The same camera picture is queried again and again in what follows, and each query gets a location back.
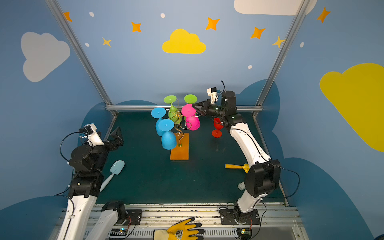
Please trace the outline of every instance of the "yellow handle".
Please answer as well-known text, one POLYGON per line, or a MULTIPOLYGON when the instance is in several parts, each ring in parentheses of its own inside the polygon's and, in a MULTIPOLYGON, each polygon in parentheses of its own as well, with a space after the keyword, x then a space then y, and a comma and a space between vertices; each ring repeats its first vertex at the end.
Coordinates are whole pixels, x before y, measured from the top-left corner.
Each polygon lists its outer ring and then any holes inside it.
POLYGON ((225 168, 242 169, 243 167, 239 165, 226 164, 225 168))

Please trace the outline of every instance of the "yellow brush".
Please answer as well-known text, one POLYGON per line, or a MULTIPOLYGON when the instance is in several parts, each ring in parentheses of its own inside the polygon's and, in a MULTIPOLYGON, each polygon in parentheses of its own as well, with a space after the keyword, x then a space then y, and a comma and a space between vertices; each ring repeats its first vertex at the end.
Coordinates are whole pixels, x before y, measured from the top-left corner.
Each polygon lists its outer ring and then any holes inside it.
POLYGON ((226 165, 225 165, 225 168, 244 169, 244 171, 245 171, 246 173, 248 173, 248 171, 249 171, 249 165, 248 165, 248 164, 244 164, 243 166, 232 165, 232 164, 226 164, 226 165))

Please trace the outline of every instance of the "orange wooden board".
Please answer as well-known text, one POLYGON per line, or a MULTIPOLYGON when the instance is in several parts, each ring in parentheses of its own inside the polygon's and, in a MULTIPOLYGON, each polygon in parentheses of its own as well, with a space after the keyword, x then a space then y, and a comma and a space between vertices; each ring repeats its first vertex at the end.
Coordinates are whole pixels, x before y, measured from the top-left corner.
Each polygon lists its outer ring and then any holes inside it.
POLYGON ((175 133, 177 146, 170 151, 171 160, 189 160, 189 133, 184 133, 181 139, 181 147, 179 147, 179 139, 181 134, 175 133))

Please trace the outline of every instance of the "green tabletop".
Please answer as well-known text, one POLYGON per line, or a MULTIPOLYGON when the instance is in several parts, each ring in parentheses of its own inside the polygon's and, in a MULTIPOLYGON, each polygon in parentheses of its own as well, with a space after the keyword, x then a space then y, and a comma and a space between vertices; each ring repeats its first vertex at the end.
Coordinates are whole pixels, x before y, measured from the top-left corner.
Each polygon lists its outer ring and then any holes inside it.
MULTIPOLYGON (((261 143, 252 116, 241 113, 255 139, 261 143)), ((199 117, 201 126, 189 133, 189 160, 171 161, 170 150, 161 146, 157 135, 157 119, 150 112, 121 112, 113 129, 121 128, 124 146, 110 152, 103 175, 117 160, 125 166, 100 193, 97 202, 122 200, 125 204, 142 203, 214 203, 236 202, 243 194, 237 184, 244 181, 242 169, 226 169, 225 164, 243 165, 247 161, 239 145, 225 130, 214 138, 215 129, 210 117, 199 117)), ((271 197, 282 197, 275 190, 271 197)), ((265 199, 265 202, 283 199, 265 199)))

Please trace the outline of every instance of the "yellow glove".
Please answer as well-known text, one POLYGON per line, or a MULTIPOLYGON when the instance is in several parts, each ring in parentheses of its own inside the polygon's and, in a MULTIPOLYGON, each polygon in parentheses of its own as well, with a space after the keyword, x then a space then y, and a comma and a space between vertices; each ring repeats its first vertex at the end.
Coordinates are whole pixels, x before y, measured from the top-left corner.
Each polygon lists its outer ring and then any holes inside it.
POLYGON ((192 229, 201 227, 201 223, 188 224, 194 221, 195 218, 191 217, 181 221, 168 230, 159 229, 155 230, 153 234, 154 240, 203 240, 203 236, 193 236, 196 234, 204 234, 204 229, 192 229))

